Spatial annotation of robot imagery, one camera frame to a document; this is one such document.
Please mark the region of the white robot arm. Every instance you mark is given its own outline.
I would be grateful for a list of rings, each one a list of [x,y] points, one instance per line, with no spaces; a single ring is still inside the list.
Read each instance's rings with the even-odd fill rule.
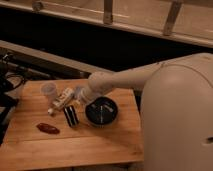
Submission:
[[[140,90],[144,171],[213,171],[213,54],[90,75],[77,99]]]

